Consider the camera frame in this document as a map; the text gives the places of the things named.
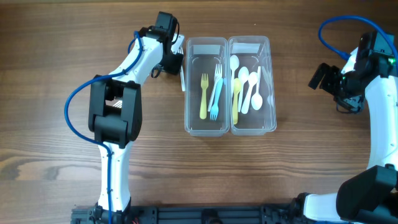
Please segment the white plastic fork small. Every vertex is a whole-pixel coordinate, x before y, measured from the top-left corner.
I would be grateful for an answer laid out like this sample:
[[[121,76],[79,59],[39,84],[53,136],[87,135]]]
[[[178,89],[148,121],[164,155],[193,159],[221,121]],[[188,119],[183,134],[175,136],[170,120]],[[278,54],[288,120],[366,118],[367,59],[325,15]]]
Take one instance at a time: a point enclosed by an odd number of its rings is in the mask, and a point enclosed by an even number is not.
[[[122,105],[123,105],[123,101],[122,101],[122,100],[119,100],[119,101],[117,101],[117,102],[113,105],[113,107],[115,107],[115,108],[122,108]]]

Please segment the white plastic spoon thick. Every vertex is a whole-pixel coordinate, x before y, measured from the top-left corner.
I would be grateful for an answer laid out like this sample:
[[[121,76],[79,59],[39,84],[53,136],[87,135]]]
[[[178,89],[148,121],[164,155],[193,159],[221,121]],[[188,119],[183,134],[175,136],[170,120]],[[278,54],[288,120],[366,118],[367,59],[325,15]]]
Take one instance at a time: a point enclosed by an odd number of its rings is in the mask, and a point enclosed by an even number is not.
[[[249,104],[250,104],[250,100],[251,100],[251,96],[252,96],[252,89],[257,82],[258,82],[257,72],[251,72],[249,74],[249,79],[248,79],[249,87],[248,87],[245,99],[243,101],[243,105],[241,107],[242,114],[247,114],[249,111]]]

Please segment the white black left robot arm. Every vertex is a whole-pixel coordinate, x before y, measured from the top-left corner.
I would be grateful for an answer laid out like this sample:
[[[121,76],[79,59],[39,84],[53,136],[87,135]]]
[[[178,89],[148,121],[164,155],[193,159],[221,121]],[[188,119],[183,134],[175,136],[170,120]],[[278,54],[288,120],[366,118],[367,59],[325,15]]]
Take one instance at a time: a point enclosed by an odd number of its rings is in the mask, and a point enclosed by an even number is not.
[[[183,39],[172,14],[160,12],[136,40],[110,79],[96,75],[91,84],[88,127],[99,142],[102,165],[101,195],[92,216],[97,223],[131,221],[129,155],[142,125],[141,88],[147,77],[160,72],[179,74],[183,62],[178,52]]]

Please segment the yellow plastic fork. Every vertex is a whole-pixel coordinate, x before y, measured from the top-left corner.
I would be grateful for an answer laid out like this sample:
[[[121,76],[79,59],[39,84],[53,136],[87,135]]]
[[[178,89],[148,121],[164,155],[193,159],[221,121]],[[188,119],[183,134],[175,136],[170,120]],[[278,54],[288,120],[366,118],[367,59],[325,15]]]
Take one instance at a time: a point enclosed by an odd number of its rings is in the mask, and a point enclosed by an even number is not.
[[[206,90],[208,88],[207,73],[202,73],[200,86],[201,86],[200,119],[205,119],[207,115],[207,105],[206,105]]]

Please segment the white plastic fork long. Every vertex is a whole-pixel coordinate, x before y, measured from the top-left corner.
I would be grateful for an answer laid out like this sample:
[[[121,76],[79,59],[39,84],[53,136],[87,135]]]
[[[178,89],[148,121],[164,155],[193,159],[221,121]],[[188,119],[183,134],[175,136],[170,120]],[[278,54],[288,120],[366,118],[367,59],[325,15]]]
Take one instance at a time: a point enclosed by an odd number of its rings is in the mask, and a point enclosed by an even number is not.
[[[183,68],[180,69],[180,80],[181,80],[182,91],[185,92],[185,90],[186,90],[186,88],[185,88],[185,75],[184,75]]]

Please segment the yellow plastic spoon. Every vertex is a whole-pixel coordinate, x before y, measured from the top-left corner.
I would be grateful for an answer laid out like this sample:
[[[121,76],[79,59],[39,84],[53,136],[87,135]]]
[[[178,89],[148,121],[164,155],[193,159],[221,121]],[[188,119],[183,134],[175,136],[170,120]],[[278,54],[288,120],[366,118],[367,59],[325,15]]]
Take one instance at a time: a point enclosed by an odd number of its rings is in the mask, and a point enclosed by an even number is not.
[[[239,78],[234,79],[234,87],[233,87],[233,105],[232,105],[232,112],[233,112],[233,124],[238,123],[238,95],[241,91],[241,81]]]

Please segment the light blue plastic fork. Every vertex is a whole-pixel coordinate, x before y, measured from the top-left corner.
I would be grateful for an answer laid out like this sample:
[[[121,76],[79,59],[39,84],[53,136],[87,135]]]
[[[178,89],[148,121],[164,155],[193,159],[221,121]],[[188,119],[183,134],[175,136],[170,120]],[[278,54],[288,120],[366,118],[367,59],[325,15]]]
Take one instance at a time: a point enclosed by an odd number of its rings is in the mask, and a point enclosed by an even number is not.
[[[213,102],[213,106],[211,107],[211,110],[210,110],[210,119],[212,121],[216,121],[217,117],[218,117],[218,112],[219,112],[218,102],[219,102],[221,90],[223,87],[223,83],[224,83],[224,79],[221,78],[216,84],[214,102]]]

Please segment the white plastic spoon thin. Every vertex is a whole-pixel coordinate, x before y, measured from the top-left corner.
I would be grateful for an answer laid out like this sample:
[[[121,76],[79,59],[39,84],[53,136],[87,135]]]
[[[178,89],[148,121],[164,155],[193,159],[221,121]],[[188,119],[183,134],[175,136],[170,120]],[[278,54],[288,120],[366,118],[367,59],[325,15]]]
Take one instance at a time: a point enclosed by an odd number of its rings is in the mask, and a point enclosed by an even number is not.
[[[256,83],[256,92],[253,94],[251,98],[251,106],[254,110],[259,110],[262,106],[262,96],[259,93],[259,87],[261,82],[261,67],[258,66],[257,69],[257,83]]]

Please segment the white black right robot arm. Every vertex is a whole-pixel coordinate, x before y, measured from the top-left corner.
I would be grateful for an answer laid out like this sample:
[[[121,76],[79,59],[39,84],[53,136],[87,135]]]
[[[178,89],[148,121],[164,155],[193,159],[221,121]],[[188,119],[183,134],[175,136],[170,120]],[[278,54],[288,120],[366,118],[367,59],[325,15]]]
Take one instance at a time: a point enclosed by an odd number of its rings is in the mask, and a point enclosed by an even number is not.
[[[397,223],[397,55],[394,37],[381,31],[361,36],[346,63],[320,64],[309,87],[333,95],[347,113],[369,107],[371,152],[366,170],[333,194],[299,194],[288,208],[291,223]]]

